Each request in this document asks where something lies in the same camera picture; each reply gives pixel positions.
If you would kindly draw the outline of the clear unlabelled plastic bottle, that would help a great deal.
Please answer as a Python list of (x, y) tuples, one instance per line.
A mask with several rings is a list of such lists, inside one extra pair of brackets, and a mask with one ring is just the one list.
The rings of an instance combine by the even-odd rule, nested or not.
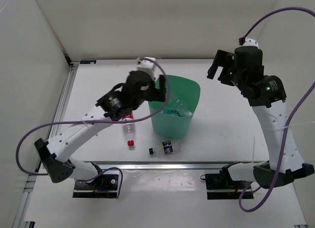
[(174, 109), (180, 113), (181, 117), (189, 117), (192, 115), (188, 105), (174, 91), (170, 93), (169, 101), (163, 110), (165, 109)]

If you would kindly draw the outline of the blue label water bottle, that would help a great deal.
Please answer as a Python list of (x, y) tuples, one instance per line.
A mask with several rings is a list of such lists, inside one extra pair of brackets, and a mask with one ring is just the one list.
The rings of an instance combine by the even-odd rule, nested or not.
[(174, 109), (165, 109), (162, 110), (163, 114), (171, 115), (171, 116), (178, 116), (181, 117), (180, 113)]

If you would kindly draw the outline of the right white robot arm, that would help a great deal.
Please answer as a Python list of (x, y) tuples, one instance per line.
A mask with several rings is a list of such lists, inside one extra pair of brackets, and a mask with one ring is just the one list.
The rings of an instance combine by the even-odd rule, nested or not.
[(257, 182), (268, 189), (272, 184), (278, 160), (282, 159), (275, 187), (314, 174), (314, 166), (300, 156), (291, 130), (285, 127), (286, 93), (279, 77), (264, 74), (263, 52), (256, 46), (241, 46), (234, 53), (218, 50), (207, 77), (213, 79), (222, 67), (218, 80), (235, 86), (246, 98), (260, 123), (268, 149), (265, 163), (231, 163), (222, 168), (221, 183), (233, 188), (239, 181)]

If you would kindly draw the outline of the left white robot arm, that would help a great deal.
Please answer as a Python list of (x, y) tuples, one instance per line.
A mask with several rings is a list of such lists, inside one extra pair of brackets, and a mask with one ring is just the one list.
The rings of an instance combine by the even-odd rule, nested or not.
[(34, 145), (41, 162), (53, 183), (67, 178), (86, 181), (93, 189), (101, 187), (101, 169), (72, 157), (72, 154), (100, 131), (121, 122), (144, 101), (165, 101), (165, 76), (159, 77), (159, 88), (144, 71), (131, 71), (126, 82), (114, 86), (97, 100), (91, 110), (77, 123), (72, 123), (64, 132), (48, 140), (38, 139)]

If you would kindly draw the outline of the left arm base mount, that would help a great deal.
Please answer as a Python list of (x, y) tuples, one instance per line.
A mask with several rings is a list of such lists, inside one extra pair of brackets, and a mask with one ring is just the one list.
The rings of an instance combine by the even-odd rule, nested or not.
[(119, 172), (105, 172), (94, 182), (75, 181), (73, 198), (117, 198), (119, 190)]

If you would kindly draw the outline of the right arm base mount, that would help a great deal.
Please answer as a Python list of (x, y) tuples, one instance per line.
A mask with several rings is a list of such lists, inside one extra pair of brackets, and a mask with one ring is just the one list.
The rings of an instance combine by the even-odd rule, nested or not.
[(247, 185), (244, 181), (226, 181), (220, 173), (202, 174), (208, 200), (238, 200)]

